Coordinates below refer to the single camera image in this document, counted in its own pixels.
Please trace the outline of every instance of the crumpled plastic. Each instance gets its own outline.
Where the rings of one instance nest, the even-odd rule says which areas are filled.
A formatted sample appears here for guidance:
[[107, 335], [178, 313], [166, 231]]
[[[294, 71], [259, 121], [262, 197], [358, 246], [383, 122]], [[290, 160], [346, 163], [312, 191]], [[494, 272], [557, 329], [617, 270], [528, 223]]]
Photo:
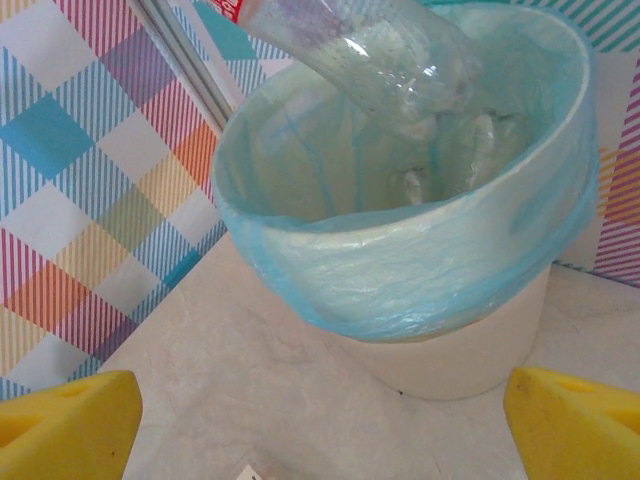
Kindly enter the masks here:
[[578, 27], [548, 9], [434, 10], [484, 52], [476, 107], [518, 111], [531, 125], [531, 146], [493, 180], [393, 208], [397, 172], [455, 176], [443, 145], [386, 135], [303, 65], [248, 99], [215, 154], [215, 198], [240, 254], [302, 319], [363, 341], [438, 334], [488, 315], [596, 210], [594, 55]]

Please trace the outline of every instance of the clear plastic bottle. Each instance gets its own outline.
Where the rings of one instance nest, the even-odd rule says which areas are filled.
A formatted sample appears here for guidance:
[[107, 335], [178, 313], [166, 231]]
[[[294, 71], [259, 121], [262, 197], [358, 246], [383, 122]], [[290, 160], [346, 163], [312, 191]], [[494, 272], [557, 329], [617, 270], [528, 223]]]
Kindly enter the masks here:
[[208, 1], [411, 140], [433, 140], [436, 114], [460, 111], [481, 72], [465, 34], [415, 0]]

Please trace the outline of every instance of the white countertop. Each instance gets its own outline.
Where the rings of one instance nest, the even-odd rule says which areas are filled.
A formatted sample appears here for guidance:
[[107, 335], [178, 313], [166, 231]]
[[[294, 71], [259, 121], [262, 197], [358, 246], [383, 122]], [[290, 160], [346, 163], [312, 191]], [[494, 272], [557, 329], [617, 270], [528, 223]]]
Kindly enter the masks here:
[[[554, 267], [529, 364], [640, 390], [640, 290]], [[305, 478], [525, 479], [503, 386], [426, 402], [269, 293], [225, 236], [106, 362], [144, 399], [126, 479], [235, 480], [259, 449]]]

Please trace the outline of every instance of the yellow foam block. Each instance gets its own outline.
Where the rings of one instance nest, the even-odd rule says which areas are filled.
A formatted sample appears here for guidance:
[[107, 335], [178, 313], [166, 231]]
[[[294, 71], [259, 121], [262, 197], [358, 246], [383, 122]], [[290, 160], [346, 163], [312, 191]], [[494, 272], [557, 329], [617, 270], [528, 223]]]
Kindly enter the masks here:
[[640, 394], [518, 368], [504, 408], [529, 480], [640, 479]]
[[141, 418], [128, 371], [2, 402], [0, 480], [121, 479]]

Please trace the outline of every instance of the wall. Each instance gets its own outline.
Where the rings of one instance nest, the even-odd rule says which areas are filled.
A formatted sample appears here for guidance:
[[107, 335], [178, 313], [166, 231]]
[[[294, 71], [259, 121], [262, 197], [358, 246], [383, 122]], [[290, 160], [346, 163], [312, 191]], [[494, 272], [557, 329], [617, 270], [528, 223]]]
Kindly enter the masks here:
[[126, 0], [0, 0], [0, 400], [90, 375], [224, 233], [217, 133]]
[[[215, 15], [202, 0], [170, 0], [191, 19], [212, 54], [217, 78], [230, 103], [291, 60]], [[420, 0], [462, 3], [464, 0]], [[508, 0], [497, 0], [509, 3]], [[598, 59], [598, 116], [602, 147], [598, 217], [562, 256], [560, 263], [633, 286], [640, 286], [640, 5], [638, 0], [513, 0], [555, 8], [577, 22]]]

